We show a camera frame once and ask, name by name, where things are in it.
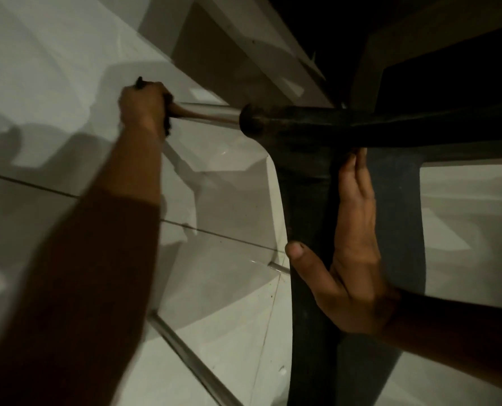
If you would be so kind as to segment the person's right hand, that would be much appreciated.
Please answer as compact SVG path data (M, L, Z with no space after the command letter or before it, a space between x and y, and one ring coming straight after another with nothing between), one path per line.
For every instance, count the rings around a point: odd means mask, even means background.
M336 298L316 303L343 332L377 335L393 315L400 294L384 277L379 247L378 254L368 254L362 243L356 152L338 173L340 203L333 258L327 268L336 282Z

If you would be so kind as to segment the person's left hand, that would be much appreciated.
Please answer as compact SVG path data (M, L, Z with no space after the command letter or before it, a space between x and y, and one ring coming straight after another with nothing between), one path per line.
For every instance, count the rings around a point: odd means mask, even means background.
M150 132L164 142L163 92L171 93L163 83L146 81L141 76L133 85L125 87L118 100L122 128Z

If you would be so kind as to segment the black plastic chair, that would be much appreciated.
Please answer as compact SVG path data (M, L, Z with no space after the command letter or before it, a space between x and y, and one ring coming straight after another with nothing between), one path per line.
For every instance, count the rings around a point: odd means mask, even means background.
M247 105L243 133L272 158L289 240L332 262L337 175L369 148L378 243L396 286L426 282L420 168L502 160L502 28L386 69L378 111ZM375 406L401 352L340 332L294 270L293 355L287 406Z

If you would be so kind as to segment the person's left forearm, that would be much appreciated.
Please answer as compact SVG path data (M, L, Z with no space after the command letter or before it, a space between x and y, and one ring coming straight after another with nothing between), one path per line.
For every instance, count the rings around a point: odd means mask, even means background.
M111 406L146 320L165 135L127 125L38 248L0 337L0 406Z

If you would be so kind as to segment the person's right forearm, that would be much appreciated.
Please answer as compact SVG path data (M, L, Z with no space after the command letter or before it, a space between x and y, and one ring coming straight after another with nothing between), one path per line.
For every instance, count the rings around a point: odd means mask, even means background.
M401 292L381 341L502 388L502 308Z

